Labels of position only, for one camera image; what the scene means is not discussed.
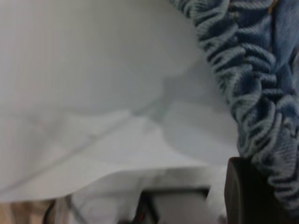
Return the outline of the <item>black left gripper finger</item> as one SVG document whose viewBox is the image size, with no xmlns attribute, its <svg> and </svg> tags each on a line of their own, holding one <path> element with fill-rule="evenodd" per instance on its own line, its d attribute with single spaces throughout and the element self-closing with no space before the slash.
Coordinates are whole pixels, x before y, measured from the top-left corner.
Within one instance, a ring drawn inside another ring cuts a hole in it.
<svg viewBox="0 0 299 224">
<path fill-rule="evenodd" d="M 246 159 L 229 159 L 224 197 L 229 224 L 284 222 L 284 214 L 266 179 Z"/>
</svg>

